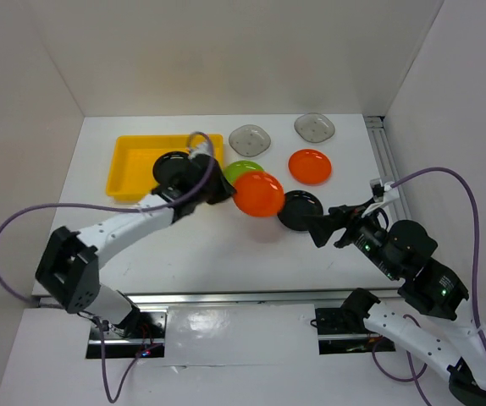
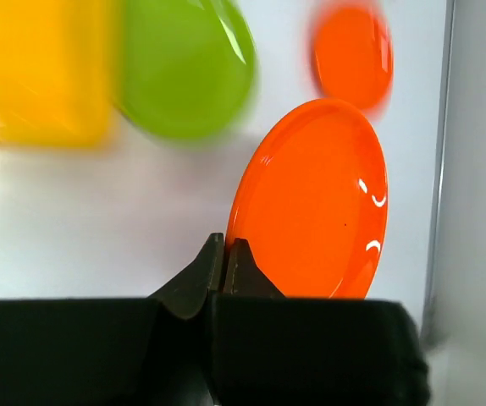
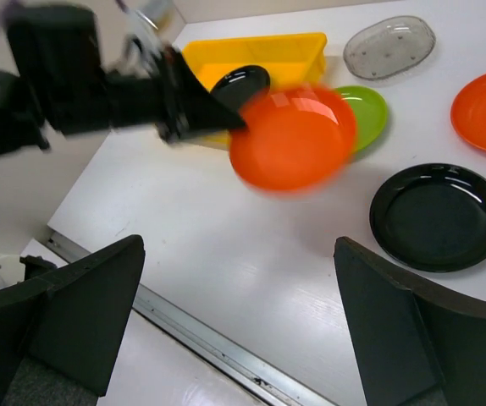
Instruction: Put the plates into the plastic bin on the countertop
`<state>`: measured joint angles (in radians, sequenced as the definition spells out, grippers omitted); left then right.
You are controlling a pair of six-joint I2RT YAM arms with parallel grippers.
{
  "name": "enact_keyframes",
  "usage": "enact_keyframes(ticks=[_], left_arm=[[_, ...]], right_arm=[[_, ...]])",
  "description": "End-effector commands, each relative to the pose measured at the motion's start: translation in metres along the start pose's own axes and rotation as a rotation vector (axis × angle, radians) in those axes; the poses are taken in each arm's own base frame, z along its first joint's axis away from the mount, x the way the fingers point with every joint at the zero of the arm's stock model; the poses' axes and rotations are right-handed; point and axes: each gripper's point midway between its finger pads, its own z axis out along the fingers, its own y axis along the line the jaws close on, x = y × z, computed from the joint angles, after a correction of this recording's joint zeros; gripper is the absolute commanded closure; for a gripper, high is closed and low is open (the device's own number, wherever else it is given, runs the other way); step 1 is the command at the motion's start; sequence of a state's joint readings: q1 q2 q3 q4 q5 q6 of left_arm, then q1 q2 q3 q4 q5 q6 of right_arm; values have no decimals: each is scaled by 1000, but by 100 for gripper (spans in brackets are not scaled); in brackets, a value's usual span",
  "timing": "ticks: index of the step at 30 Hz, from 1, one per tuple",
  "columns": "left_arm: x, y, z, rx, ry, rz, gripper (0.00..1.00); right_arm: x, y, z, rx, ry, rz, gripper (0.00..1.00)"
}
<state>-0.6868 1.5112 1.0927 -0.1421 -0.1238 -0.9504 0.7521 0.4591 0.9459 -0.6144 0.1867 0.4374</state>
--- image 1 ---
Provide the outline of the green plate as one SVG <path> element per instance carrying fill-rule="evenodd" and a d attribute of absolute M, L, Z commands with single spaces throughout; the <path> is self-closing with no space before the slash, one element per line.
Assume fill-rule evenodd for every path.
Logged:
<path fill-rule="evenodd" d="M 230 184 L 234 184 L 235 181 L 245 173 L 263 171 L 263 167 L 256 162 L 239 160 L 226 166 L 223 170 L 223 174 Z"/>

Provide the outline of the black plate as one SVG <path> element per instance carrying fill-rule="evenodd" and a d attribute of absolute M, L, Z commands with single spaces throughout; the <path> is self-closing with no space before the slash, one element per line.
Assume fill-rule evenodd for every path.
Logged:
<path fill-rule="evenodd" d="M 152 167 L 152 175 L 159 186 L 191 187 L 201 179 L 201 169 L 183 151 L 161 155 Z"/>
<path fill-rule="evenodd" d="M 288 229 L 307 232 L 306 216 L 322 216 L 323 205 L 319 198 L 305 190 L 291 190 L 284 194 L 284 206 L 277 218 Z"/>

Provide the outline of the orange plate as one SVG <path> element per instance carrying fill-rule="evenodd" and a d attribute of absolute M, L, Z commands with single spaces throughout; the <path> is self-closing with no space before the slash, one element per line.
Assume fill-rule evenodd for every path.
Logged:
<path fill-rule="evenodd" d="M 329 158 L 313 149 L 294 152 L 289 158 L 288 169 L 296 181 L 307 185 L 323 184 L 333 172 Z"/>
<path fill-rule="evenodd" d="M 234 187 L 235 205 L 248 216 L 273 217 L 284 207 L 283 186 L 269 173 L 244 173 L 235 180 Z"/>

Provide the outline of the clear grey plate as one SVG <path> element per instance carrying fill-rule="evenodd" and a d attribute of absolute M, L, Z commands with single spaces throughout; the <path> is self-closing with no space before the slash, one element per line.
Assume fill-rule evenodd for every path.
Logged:
<path fill-rule="evenodd" d="M 331 139 L 336 132 L 334 124 L 324 115 L 307 113 L 294 122 L 295 132 L 306 142 L 320 144 Z"/>
<path fill-rule="evenodd" d="M 271 146 L 269 134 L 259 126 L 246 124 L 229 135 L 229 146 L 239 155 L 255 157 Z"/>

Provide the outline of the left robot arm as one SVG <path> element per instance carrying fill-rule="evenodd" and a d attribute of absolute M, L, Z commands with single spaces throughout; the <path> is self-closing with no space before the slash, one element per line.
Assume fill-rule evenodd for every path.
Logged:
<path fill-rule="evenodd" d="M 218 162 L 197 153 L 181 172 L 159 184 L 132 208 L 90 227 L 52 232 L 36 280 L 69 314 L 86 313 L 108 323 L 120 337 L 132 336 L 144 319 L 125 294 L 100 281 L 117 254 L 146 236 L 189 216 L 202 203 L 215 205 L 235 194 Z"/>

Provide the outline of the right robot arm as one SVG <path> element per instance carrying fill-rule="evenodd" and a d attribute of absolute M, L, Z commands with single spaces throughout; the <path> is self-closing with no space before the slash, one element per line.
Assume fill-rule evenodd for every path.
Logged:
<path fill-rule="evenodd" d="M 477 323 L 467 287 L 433 259 L 437 243 L 419 223 L 400 220 L 385 229 L 376 216 L 363 212 L 361 206 L 332 207 L 303 222 L 317 247 L 342 230 L 335 247 L 355 246 L 388 279 L 401 281 L 397 293 L 445 336 L 418 328 L 364 288 L 355 289 L 341 305 L 343 325 L 388 338 L 435 370 L 459 402 L 486 405 L 486 326 Z"/>

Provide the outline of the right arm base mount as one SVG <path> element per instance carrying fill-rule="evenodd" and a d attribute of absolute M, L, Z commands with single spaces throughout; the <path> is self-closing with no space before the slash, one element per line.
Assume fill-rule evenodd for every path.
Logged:
<path fill-rule="evenodd" d="M 358 324 L 353 325 L 339 307 L 316 308 L 310 325 L 317 331 L 320 355 L 395 351 L 395 345 L 389 339 Z"/>

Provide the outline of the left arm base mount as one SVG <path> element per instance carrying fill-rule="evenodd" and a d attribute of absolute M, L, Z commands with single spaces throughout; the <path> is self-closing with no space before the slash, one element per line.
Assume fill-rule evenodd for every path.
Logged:
<path fill-rule="evenodd" d="M 136 327 L 130 332 L 124 332 L 104 320 L 101 320 L 102 329 L 92 322 L 86 358 L 102 357 L 100 336 L 103 333 L 106 359 L 132 359 L 136 355 L 143 359 L 161 359 L 165 355 L 167 320 L 168 312 L 157 309 L 143 311 Z"/>

